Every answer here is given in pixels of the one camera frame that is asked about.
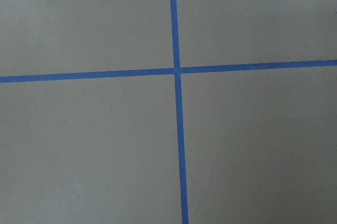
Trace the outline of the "blue tape grid lines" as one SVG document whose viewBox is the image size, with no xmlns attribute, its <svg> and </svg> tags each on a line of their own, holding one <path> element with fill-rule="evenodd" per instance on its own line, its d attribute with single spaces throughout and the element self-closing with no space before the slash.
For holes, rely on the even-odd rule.
<svg viewBox="0 0 337 224">
<path fill-rule="evenodd" d="M 189 203 L 187 195 L 188 190 L 187 190 L 185 141 L 184 141 L 182 75 L 217 73 L 217 72 L 240 72 L 249 70 L 272 70 L 272 69 L 311 68 L 311 67 L 330 67 L 330 66 L 335 67 L 336 59 L 182 67 L 180 58 L 179 15 L 178 15 L 177 0 L 170 0 L 170 17 L 171 17 L 173 67 L 113 70 L 101 72 L 2 76 L 1 83 L 7 84 L 7 83 L 24 83 L 24 82 L 47 82 L 57 80 L 99 79 L 99 78 L 116 78 L 116 77 L 120 78 L 120 77 L 161 76 L 161 75 L 174 76 L 181 217 L 182 223 L 189 223 L 190 220 L 189 220 Z"/>
</svg>

